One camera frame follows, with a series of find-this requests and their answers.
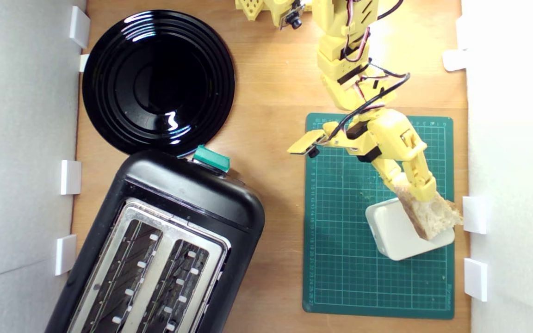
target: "cutting mat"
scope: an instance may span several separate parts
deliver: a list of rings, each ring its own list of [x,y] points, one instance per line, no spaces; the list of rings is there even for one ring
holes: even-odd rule
[[[306,129],[342,114],[311,113]],[[453,122],[409,117],[438,192],[453,200]],[[453,318],[453,244],[403,261],[379,251],[368,206],[394,198],[376,170],[339,148],[320,148],[305,164],[303,308],[307,312],[408,318]]]

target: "white panel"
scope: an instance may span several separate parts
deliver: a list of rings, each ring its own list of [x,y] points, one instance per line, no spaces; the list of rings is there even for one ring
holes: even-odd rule
[[[69,38],[77,43],[82,49],[87,48],[89,40],[90,19],[77,6],[71,11],[71,25],[69,26]]]
[[[76,160],[61,161],[61,195],[80,194],[81,162]]]
[[[533,332],[533,2],[476,3],[466,9],[475,25],[469,189],[490,199],[491,219],[488,235],[470,237],[471,257],[490,267],[489,301],[474,308],[472,331]]]
[[[0,274],[0,333],[44,331],[67,276],[53,276],[53,258]]]
[[[479,301],[487,301],[487,264],[464,259],[464,291]]]
[[[77,255],[78,237],[70,234],[57,239],[57,255],[55,256],[55,275],[59,276],[73,268]]]
[[[75,159],[81,50],[67,38],[73,4],[0,0],[0,273],[50,259],[55,240],[70,232],[73,198],[59,195],[59,165]]]
[[[472,333],[533,333],[533,307],[504,295],[472,299]]]

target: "yellow robotic arm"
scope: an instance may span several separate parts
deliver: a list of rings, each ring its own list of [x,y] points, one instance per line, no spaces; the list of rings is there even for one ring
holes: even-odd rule
[[[318,146],[344,148],[360,161],[372,163],[392,191],[398,177],[407,177],[413,196],[427,201],[436,194],[435,177],[424,155],[427,145],[405,115],[385,108],[385,103],[393,99],[394,90],[410,75],[375,66],[367,56],[369,26],[401,2],[380,16],[378,0],[236,0],[236,7],[251,20],[260,10],[269,10],[275,26],[291,25],[294,29],[302,24],[303,11],[311,10],[324,32],[317,49],[322,82],[336,107],[353,110],[339,123],[326,123],[321,130],[305,133],[287,151],[313,158],[319,152]],[[390,84],[393,78],[399,81]]]

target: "bread crust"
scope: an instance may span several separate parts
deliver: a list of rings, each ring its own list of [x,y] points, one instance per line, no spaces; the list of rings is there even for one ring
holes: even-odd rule
[[[420,202],[410,193],[410,183],[404,174],[394,181],[394,192],[404,207],[415,231],[423,240],[431,240],[440,232],[463,224],[463,217],[455,203],[435,192],[429,202]]]

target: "wooden surface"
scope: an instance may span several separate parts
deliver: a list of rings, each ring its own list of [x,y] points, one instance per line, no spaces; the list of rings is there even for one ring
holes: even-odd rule
[[[380,10],[393,5],[381,0]],[[470,299],[463,292],[468,240],[456,233],[455,318],[409,320],[302,310],[304,159],[286,150],[304,132],[309,112],[339,112],[320,84],[315,48],[321,32],[305,14],[298,30],[277,30],[268,12],[254,22],[233,0],[88,0],[91,48],[115,22],[148,9],[175,9],[214,27],[228,44],[237,85],[231,114],[207,145],[231,158],[241,179],[260,193],[266,225],[225,328],[227,333],[467,333]],[[459,1],[406,0],[393,15],[372,25],[370,56],[412,78],[391,106],[413,115],[453,118],[455,197],[467,195],[467,102],[465,74],[447,73],[441,53],[456,46]],[[77,160],[83,163],[82,194],[74,201],[73,232],[81,247],[125,154],[93,129],[80,101]]]

